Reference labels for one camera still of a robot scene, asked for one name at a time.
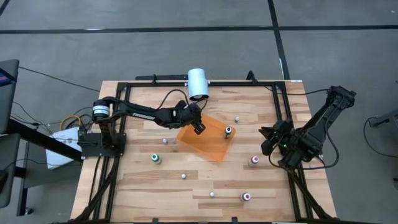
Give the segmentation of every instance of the wood grain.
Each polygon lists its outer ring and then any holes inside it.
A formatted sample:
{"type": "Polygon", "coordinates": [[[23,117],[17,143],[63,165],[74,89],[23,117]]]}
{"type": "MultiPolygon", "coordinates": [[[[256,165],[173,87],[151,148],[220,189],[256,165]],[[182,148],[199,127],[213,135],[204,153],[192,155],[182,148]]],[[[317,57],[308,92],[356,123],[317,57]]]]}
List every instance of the wood grain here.
{"type": "MultiPolygon", "coordinates": [[[[117,83],[103,82],[99,97],[114,96],[117,83]]],[[[286,81],[286,86],[288,93],[305,92],[302,83],[286,81]]],[[[129,100],[156,108],[172,89],[175,87],[134,87],[129,100]]],[[[185,87],[179,89],[187,93],[185,87]]],[[[128,117],[126,152],[119,166],[112,222],[151,222],[154,217],[160,222],[228,222],[231,217],[238,217],[242,222],[294,220],[287,175],[271,166],[261,154],[264,137],[258,129],[272,126],[277,119],[272,93],[264,87],[244,86],[209,87],[209,92],[210,100],[204,113],[237,130],[225,160],[208,161],[196,151],[181,146],[176,141],[179,129],[164,129],[152,121],[128,117]],[[238,123],[234,122],[236,116],[239,116],[238,123]],[[163,144],[163,138],[168,139],[168,145],[163,144]],[[160,165],[150,161],[153,153],[162,158],[160,165]],[[258,166],[248,166],[252,156],[260,157],[258,166]],[[181,179],[182,174],[187,175],[185,180],[181,179]],[[216,197],[210,198],[210,192],[216,197]],[[240,201],[239,196],[244,192],[251,193],[249,202],[240,201]]],[[[172,93],[164,107],[175,106],[181,99],[180,93],[172,93]]],[[[281,96],[279,101],[283,112],[281,96]]],[[[289,103],[295,127],[303,126],[311,118],[306,96],[289,96],[289,103]]],[[[98,127],[94,125],[93,131],[99,132],[98,127]]],[[[272,160],[276,162],[280,158],[276,150],[272,160]]],[[[71,218],[78,216],[88,204],[95,163],[96,158],[84,161],[71,218]]],[[[316,160],[311,164],[321,165],[316,160]]],[[[325,171],[306,170],[305,176],[313,196],[334,216],[325,171]]],[[[106,197],[100,217],[104,217],[105,201],[106,197]]],[[[301,198],[300,207],[305,216],[301,198]]]]}

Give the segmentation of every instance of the concrete floor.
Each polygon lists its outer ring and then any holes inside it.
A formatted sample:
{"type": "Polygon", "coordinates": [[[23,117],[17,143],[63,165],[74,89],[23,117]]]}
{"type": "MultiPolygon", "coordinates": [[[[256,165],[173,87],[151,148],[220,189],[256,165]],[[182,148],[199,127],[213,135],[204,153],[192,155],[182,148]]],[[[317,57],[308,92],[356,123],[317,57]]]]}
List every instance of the concrete floor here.
{"type": "MultiPolygon", "coordinates": [[[[278,0],[275,8],[280,26],[398,24],[395,0],[278,0]]],[[[0,29],[271,24],[265,0],[11,0],[0,17],[0,29]]],[[[398,190],[392,178],[398,177],[397,159],[372,152],[362,127],[366,118],[398,108],[398,30],[283,31],[281,36],[291,79],[303,80],[307,91],[342,85],[358,94],[355,106],[330,129],[341,154],[339,164],[326,171],[338,216],[396,223],[398,190]]],[[[282,78],[273,31],[1,35],[0,49],[0,60],[17,58],[21,66],[97,89],[103,80],[181,74],[193,67],[204,68],[209,79],[245,78],[248,70],[258,79],[282,78]]],[[[15,101],[48,123],[90,106],[97,97],[20,70],[15,101]]],[[[308,96],[313,113],[325,97],[308,96]]],[[[19,108],[13,112],[26,118],[19,108]]],[[[397,155],[397,131],[386,125],[369,129],[368,136],[378,150],[397,155]]],[[[329,143],[324,152],[326,163],[333,162],[329,143]]],[[[10,206],[0,210],[0,222],[66,221],[76,187],[77,181],[69,180],[30,189],[28,206],[35,213],[24,217],[15,217],[15,190],[10,206]]]]}

